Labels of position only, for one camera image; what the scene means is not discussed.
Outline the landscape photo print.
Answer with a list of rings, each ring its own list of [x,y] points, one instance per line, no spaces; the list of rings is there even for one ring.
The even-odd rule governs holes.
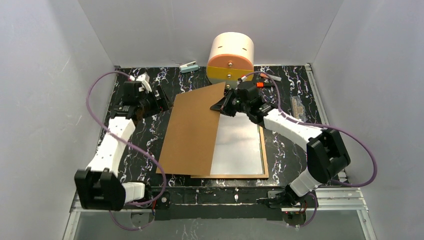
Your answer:
[[[211,175],[262,175],[260,132],[246,114],[220,115]]]

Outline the brown cardboard backing board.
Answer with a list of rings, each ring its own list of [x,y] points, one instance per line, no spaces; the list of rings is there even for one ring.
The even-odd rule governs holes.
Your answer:
[[[176,95],[159,164],[166,174],[209,175],[220,113],[211,110],[224,96],[224,82]]]

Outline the wooden picture frame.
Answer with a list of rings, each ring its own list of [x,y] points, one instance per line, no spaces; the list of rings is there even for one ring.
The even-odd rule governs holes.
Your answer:
[[[259,129],[259,135],[260,135],[260,148],[261,148],[261,156],[262,156],[262,167],[263,167],[263,174],[255,175],[255,174],[248,174],[248,175],[212,175],[211,172],[207,175],[192,175],[192,179],[266,179],[269,177],[269,171],[267,170],[268,167],[268,161],[266,157],[266,150],[265,150],[265,140],[263,136],[263,130],[261,127],[258,127]]]

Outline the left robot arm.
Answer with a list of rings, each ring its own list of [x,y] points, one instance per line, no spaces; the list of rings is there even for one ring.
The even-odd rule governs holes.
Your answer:
[[[93,159],[74,175],[76,191],[83,209],[120,211],[127,203],[145,205],[152,195],[142,181],[122,183],[118,179],[119,164],[127,142],[143,119],[171,108],[164,89],[150,87],[144,81],[123,84],[121,99],[110,112],[109,132],[105,134]]]

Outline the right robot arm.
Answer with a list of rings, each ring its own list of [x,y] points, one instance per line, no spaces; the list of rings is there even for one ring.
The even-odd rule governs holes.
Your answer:
[[[256,84],[244,81],[224,91],[223,97],[210,109],[234,117],[244,113],[264,129],[283,135],[306,153],[306,169],[284,189],[258,202],[269,208],[301,203],[305,196],[328,183],[351,163],[338,130],[306,125],[290,115],[282,114],[275,104],[267,102]]]

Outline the orange capped black marker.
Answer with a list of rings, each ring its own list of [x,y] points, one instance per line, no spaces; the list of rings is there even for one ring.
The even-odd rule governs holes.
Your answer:
[[[257,82],[256,87],[257,88],[272,88],[275,85],[271,82]]]

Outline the orange capped grey marker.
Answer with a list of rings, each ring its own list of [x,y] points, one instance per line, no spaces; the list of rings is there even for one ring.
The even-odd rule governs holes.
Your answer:
[[[282,78],[281,77],[279,77],[279,76],[275,76],[275,75],[267,75],[267,74],[265,74],[265,73],[260,73],[260,76],[262,77],[262,78],[264,78],[264,79],[269,79],[269,80],[274,80],[274,81],[276,81],[276,82],[281,82],[282,81]]]

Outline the teal white stapler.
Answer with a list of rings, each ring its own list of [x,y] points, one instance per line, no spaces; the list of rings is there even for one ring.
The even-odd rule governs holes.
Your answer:
[[[192,61],[179,66],[180,73],[182,74],[198,71],[199,68],[200,67],[198,66],[196,61]]]

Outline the round pastel drawer box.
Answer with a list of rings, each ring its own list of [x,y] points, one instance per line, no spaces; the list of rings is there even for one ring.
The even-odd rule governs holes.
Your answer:
[[[236,88],[238,79],[254,71],[254,43],[239,32],[224,32],[212,42],[206,76],[212,84]]]

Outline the clear bag of clips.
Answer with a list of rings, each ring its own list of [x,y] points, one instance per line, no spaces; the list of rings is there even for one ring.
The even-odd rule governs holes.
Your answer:
[[[302,122],[307,121],[305,106],[302,104],[302,101],[299,96],[290,97],[292,116]]]

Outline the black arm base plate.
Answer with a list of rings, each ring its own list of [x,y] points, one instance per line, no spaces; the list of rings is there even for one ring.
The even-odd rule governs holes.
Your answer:
[[[316,194],[292,204],[282,187],[168,187],[147,207],[128,205],[126,210],[152,211],[155,220],[265,219],[303,225],[318,208]]]

